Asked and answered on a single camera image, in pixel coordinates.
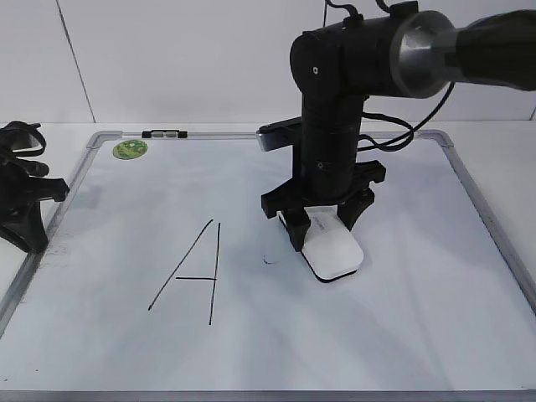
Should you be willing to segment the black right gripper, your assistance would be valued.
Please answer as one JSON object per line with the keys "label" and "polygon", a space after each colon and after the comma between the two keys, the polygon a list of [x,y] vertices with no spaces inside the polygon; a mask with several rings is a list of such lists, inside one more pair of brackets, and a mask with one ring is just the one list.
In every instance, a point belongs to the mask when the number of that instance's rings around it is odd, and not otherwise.
{"label": "black right gripper", "polygon": [[361,214],[374,203],[371,183],[385,180],[386,168],[378,161],[356,162],[341,170],[314,167],[305,169],[279,187],[261,196],[261,207],[271,219],[281,212],[280,220],[291,245],[300,252],[311,220],[307,208],[337,207],[337,216],[348,231]]}

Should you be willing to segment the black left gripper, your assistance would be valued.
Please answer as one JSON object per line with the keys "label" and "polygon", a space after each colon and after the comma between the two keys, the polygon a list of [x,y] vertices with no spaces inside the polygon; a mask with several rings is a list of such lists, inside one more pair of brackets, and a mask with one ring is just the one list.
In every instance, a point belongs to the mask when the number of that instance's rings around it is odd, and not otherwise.
{"label": "black left gripper", "polygon": [[40,253],[49,239],[41,203],[66,200],[62,178],[49,178],[49,166],[35,158],[47,142],[38,123],[11,121],[1,128],[1,237],[25,253]]}

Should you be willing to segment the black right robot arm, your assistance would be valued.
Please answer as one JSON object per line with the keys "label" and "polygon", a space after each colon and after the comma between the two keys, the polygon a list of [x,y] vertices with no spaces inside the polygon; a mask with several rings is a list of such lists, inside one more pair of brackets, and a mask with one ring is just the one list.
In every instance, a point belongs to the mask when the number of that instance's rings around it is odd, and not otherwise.
{"label": "black right robot arm", "polygon": [[415,1],[384,7],[366,19],[347,17],[298,36],[290,68],[301,92],[297,118],[260,127],[264,151],[292,149],[291,178],[261,197],[268,218],[281,216],[295,250],[311,226],[307,208],[333,206],[351,229],[374,202],[372,183],[385,167],[359,162],[363,106],[371,96],[426,99],[455,84],[535,88],[535,12],[517,10],[455,27]]}

